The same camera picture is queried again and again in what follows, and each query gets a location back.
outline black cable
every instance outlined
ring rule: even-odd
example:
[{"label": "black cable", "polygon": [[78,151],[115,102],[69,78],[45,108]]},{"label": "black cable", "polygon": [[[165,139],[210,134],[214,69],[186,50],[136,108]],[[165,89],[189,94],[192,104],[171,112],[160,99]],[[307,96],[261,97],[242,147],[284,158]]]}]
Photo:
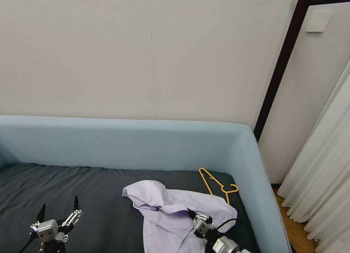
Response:
[{"label": "black cable", "polygon": [[228,222],[230,221],[234,221],[237,220],[236,218],[231,218],[229,220],[226,220],[224,223],[222,223],[220,226],[217,227],[217,230],[219,230],[220,228],[222,228],[224,225],[226,225]]},{"label": "black cable", "polygon": [[217,227],[217,230],[219,230],[220,228],[222,228],[222,226],[226,225],[228,222],[234,221],[234,220],[236,220],[238,223],[240,223],[240,224],[245,228],[245,230],[247,231],[247,233],[248,233],[249,236],[250,236],[251,241],[254,242],[255,247],[258,249],[259,246],[258,246],[258,244],[256,243],[254,234],[252,234],[252,233],[250,232],[250,230],[248,229],[248,227],[246,226],[246,224],[244,224],[240,219],[237,219],[237,218],[228,219],[228,220],[226,220],[224,223],[222,223],[219,227]]},{"label": "black cable", "polygon": [[27,242],[27,244],[19,251],[19,253],[22,253],[23,251],[25,251],[25,249],[29,246],[30,243],[33,242],[34,239],[30,238],[29,241]]}]

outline robotic arm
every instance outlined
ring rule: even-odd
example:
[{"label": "robotic arm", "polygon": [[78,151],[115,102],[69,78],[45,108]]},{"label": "robotic arm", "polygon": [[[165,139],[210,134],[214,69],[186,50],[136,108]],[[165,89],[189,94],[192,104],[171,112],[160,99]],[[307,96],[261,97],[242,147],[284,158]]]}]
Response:
[{"label": "robotic arm", "polygon": [[236,242],[226,237],[224,233],[219,232],[210,216],[198,214],[190,209],[188,209],[188,214],[193,221],[195,235],[207,242],[206,252],[250,253],[246,249],[240,251],[240,247]]},{"label": "robotic arm", "polygon": [[65,243],[68,240],[68,233],[72,231],[74,226],[83,215],[83,211],[80,209],[78,197],[75,196],[73,212],[68,218],[61,220],[45,220],[44,204],[40,212],[37,215],[37,220],[30,226],[30,239],[28,243],[19,251],[23,252],[30,243],[36,238],[39,238],[42,242],[40,245],[40,253],[66,253]]}]

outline bed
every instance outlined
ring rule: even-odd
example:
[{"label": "bed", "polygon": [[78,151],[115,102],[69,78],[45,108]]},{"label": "bed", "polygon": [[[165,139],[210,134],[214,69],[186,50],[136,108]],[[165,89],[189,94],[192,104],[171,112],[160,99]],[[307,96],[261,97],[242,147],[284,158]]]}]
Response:
[{"label": "bed", "polygon": [[[247,125],[0,116],[0,166],[2,252],[18,252],[25,244],[42,204],[46,219],[64,218],[75,195],[84,215],[67,252],[143,252],[142,215],[121,197],[123,187],[152,179],[167,188],[207,193],[199,167],[225,186],[240,187],[230,200],[248,230],[237,223],[232,239],[252,252],[291,252]],[[38,242],[26,252],[37,250]]]}]

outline dark wooden door frame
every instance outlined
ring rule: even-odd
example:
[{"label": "dark wooden door frame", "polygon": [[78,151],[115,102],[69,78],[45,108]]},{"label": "dark wooden door frame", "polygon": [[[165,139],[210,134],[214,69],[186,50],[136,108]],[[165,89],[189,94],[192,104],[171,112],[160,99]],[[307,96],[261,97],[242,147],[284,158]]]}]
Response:
[{"label": "dark wooden door frame", "polygon": [[281,83],[285,69],[287,68],[288,61],[293,51],[296,39],[299,35],[302,23],[305,19],[307,10],[311,5],[322,5],[322,4],[335,4],[350,2],[350,0],[298,0],[293,16],[291,18],[287,34],[282,45],[281,52],[273,71],[269,87],[267,89],[264,102],[259,113],[258,120],[254,128],[254,135],[257,141],[261,137],[266,120],[269,116],[270,109],[272,107],[273,101],[277,94],[278,87]]}]

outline white wall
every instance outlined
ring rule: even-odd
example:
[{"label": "white wall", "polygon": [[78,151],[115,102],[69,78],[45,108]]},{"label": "white wall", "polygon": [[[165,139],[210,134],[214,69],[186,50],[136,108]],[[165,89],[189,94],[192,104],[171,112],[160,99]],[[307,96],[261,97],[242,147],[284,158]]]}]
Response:
[{"label": "white wall", "polygon": [[293,0],[0,0],[0,114],[254,125]]},{"label": "white wall", "polygon": [[[332,8],[324,33],[306,33],[313,9]],[[271,182],[281,182],[350,59],[350,4],[310,8],[259,142]]]}]

